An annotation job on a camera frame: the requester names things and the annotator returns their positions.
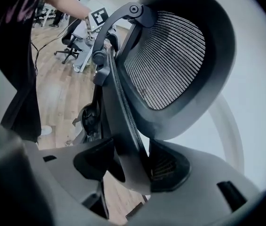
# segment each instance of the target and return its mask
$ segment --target cable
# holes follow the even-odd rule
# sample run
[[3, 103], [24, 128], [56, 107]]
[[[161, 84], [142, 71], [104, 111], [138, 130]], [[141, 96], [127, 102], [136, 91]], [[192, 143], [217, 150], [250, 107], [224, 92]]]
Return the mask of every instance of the cable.
[[[77, 20], [78, 20], [78, 19], [74, 20], [71, 24], [69, 24], [68, 26], [66, 26], [66, 27], [62, 30], [61, 33], [63, 33], [67, 28], [69, 28], [69, 27], [70, 27], [74, 22], [76, 22]], [[38, 59], [38, 57], [39, 57], [39, 52], [40, 52], [45, 46], [49, 45], [51, 42], [53, 42], [53, 41], [55, 41], [55, 40], [57, 40], [57, 39], [63, 37], [63, 36], [67, 33], [67, 31], [65, 31], [65, 33], [62, 34], [62, 35], [59, 37], [59, 35], [60, 35], [61, 33], [59, 33], [55, 39], [53, 39], [53, 40], [51, 40], [50, 42], [48, 42], [47, 44], [45, 44], [45, 45], [44, 45], [41, 49], [39, 49], [39, 50], [37, 49], [37, 47], [36, 47], [36, 46], [33, 44], [33, 42], [31, 41], [31, 44], [32, 44], [32, 45], [34, 46], [34, 48], [37, 50], [37, 54], [36, 54], [36, 58], [35, 58], [35, 71], [36, 71], [36, 76], [38, 75], [37, 59]]]

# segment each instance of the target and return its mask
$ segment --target wooden floor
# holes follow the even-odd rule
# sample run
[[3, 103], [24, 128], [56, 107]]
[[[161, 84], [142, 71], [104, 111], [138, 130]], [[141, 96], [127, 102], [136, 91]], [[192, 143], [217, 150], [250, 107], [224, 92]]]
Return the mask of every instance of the wooden floor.
[[[50, 22], [45, 27], [37, 24], [32, 29], [31, 40], [38, 49], [55, 39], [68, 23], [52, 28], [48, 26]], [[64, 147], [71, 143], [75, 138], [72, 121], [82, 107], [92, 100], [94, 66], [87, 66], [83, 73], [74, 72], [73, 58], [69, 58], [63, 65], [61, 62], [65, 55], [54, 56], [55, 51], [65, 48], [59, 38], [42, 49], [37, 60], [37, 96], [41, 124], [53, 129], [48, 136], [39, 138], [40, 150]], [[32, 55], [35, 60], [36, 50], [33, 47]], [[125, 216], [140, 202], [144, 203], [141, 194], [124, 188], [109, 173], [104, 177], [104, 187], [111, 222], [125, 224]]]

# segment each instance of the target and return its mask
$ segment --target mesh backrest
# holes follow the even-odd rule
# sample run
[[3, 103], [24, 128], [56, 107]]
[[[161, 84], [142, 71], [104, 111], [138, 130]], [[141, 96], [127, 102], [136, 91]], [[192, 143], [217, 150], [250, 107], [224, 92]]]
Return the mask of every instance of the mesh backrest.
[[140, 96], [154, 110], [167, 107], [192, 83], [205, 55], [202, 32], [174, 13], [159, 11], [156, 24], [125, 70]]

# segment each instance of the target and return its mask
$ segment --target black pants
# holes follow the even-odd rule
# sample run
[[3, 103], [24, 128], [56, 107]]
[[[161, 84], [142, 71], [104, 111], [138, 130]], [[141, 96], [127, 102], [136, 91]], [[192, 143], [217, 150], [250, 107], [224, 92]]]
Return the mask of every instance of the black pants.
[[62, 16], [63, 16], [63, 12], [60, 12], [59, 10], [57, 10], [57, 11], [56, 11], [56, 17], [55, 17], [55, 19], [54, 19], [53, 24], [54, 24], [54, 25], [58, 25], [59, 22], [60, 22], [61, 19], [62, 19]]
[[16, 132], [22, 140], [37, 142], [41, 134], [41, 121], [36, 92], [36, 79], [12, 110], [7, 110], [1, 124]]

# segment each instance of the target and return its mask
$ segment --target person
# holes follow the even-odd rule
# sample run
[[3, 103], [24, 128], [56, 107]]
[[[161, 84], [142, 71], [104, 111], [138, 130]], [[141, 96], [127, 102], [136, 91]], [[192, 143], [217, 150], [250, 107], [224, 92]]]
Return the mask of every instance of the person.
[[79, 72], [82, 64], [84, 63], [86, 57], [88, 56], [88, 53], [90, 52], [94, 44], [94, 38], [88, 36], [87, 26], [84, 20], [81, 21], [81, 23], [76, 27], [73, 33], [82, 38], [81, 40], [76, 39], [74, 41], [74, 43], [82, 50], [80, 51], [78, 58], [73, 64], [74, 71]]
[[54, 19], [53, 23], [50, 24], [49, 26], [51, 26], [51, 27], [56, 27], [56, 26], [59, 27], [59, 23], [60, 23], [60, 21], [61, 21], [63, 15], [64, 15], [63, 12], [57, 10], [57, 11], [56, 11], [55, 19]]
[[[41, 134], [36, 70], [31, 54], [31, 28], [38, 1], [0, 0], [0, 70], [17, 90], [1, 124], [22, 139], [34, 142]], [[78, 0], [45, 1], [81, 20], [90, 12]]]

